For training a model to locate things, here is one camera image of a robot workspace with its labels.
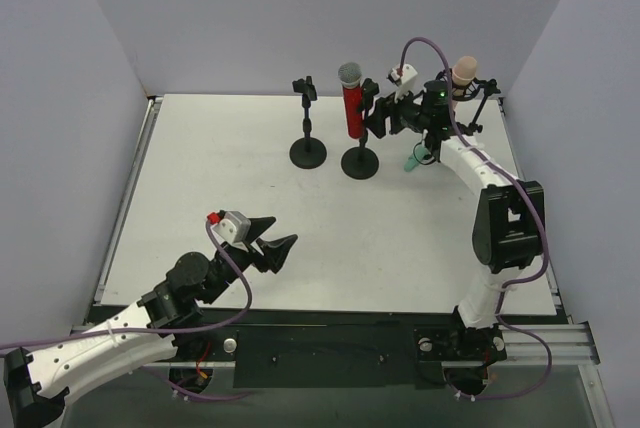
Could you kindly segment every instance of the screw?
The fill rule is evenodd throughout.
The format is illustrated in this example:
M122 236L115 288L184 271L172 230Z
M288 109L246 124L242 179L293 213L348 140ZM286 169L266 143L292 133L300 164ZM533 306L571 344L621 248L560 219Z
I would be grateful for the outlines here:
M233 338L227 338L226 340L224 340L224 343L222 344L222 348L226 353L233 353L234 351L236 351L237 347L238 347L238 342Z
M431 343L429 338L420 338L420 341L418 341L418 347L422 352L429 352L433 349L433 343Z

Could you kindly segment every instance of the gray wall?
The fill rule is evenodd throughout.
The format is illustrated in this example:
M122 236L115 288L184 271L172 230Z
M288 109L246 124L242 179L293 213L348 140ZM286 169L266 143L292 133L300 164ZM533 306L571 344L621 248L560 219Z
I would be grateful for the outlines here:
M508 89L558 0L98 0L146 90L288 93L314 76L337 93L354 59L383 79L404 42L432 37L455 61L473 54L480 75ZM416 49L429 76L438 58Z
M83 317L145 106L95 0L0 0L0 343Z
M591 322L618 427L640 419L639 25L638 0L561 0L506 100L519 161L545 187L563 299Z

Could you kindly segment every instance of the beige microphone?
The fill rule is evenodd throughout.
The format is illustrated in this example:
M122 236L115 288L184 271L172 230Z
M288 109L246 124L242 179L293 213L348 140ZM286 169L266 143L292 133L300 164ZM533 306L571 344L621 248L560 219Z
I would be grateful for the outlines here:
M451 80L462 89L454 88L453 96L461 96L464 94L464 89L471 84L476 77L476 70L478 69L478 61L473 56L463 56L458 62L453 65L451 70ZM457 101L453 102L453 108L455 109Z

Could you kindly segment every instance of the microphone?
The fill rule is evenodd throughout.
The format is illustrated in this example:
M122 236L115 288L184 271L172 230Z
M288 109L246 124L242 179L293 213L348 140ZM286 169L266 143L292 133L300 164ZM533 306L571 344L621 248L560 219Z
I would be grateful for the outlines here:
M463 56L453 65L451 80L460 87L453 89L452 94L454 97L464 95L465 90L476 77L477 69L478 61L473 56ZM458 102L454 101L453 107L455 108L457 104Z
M360 65L354 62L345 63L338 70L338 78L342 83L347 131L351 138L357 140L364 134L362 114L358 113L358 107L362 101L362 88L360 87L362 70Z

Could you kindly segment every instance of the microphone stand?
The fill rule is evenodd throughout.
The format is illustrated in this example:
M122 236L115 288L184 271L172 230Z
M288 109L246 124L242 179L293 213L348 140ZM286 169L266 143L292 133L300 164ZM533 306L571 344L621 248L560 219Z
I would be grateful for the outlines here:
M296 140L289 150L289 159L298 168L311 170L317 168L327 159L327 148L320 140L311 137L311 118L309 118L309 108L311 102L318 99L313 80L310 76L306 79L300 78L293 82L294 93L302 95L302 108L304 109L304 119L302 120L302 131L304 137Z
M482 125L478 125L478 118L482 114L482 110L484 109L484 105L487 103L487 100L490 96L502 93L498 89L498 83L495 79L491 79L487 81L483 86L484 94L482 96L482 101L480 102L480 106L476 110L476 114L473 116L473 120L469 123L469 128L473 131L477 131L478 133L482 133Z
M355 180L366 180L378 172L380 162L378 157L366 147L369 140L369 131L366 121L369 118L369 110L373 106L373 99L380 93L380 87L371 78L364 80L362 84L362 101L358 112L363 113L364 132L358 140L358 146L350 148L342 155L340 166L345 175Z

